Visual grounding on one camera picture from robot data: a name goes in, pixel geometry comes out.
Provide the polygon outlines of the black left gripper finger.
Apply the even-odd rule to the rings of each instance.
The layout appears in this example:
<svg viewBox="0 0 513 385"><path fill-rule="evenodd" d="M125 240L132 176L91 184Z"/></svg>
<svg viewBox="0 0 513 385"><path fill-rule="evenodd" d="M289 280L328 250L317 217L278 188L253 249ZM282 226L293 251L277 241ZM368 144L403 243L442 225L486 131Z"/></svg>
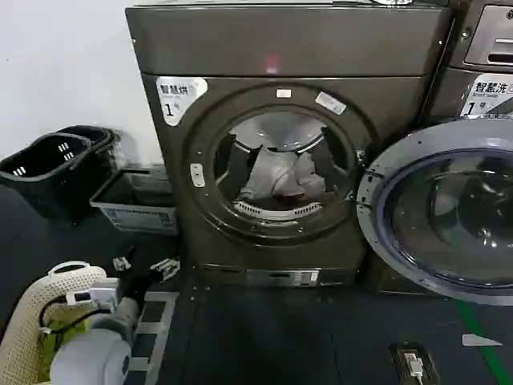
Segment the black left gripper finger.
<svg viewBox="0 0 513 385"><path fill-rule="evenodd" d="M166 282L175 277L179 272L179 262L166 258L150 266L152 279L158 282Z"/></svg>
<svg viewBox="0 0 513 385"><path fill-rule="evenodd" d="M123 249L122 252L112 259L112 265L115 270L130 270L131 269L131 259L133 257L133 253L135 251L135 247L133 245L129 245L127 248Z"/></svg>

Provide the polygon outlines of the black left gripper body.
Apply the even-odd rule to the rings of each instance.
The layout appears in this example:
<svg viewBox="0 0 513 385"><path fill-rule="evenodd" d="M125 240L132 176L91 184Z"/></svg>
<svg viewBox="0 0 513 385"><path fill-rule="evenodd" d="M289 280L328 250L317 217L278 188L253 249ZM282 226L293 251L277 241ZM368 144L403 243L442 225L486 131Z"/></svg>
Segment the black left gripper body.
<svg viewBox="0 0 513 385"><path fill-rule="evenodd" d="M123 298L145 299L151 285L159 281L159 273L149 270L144 274L124 271L119 275L121 296Z"/></svg>

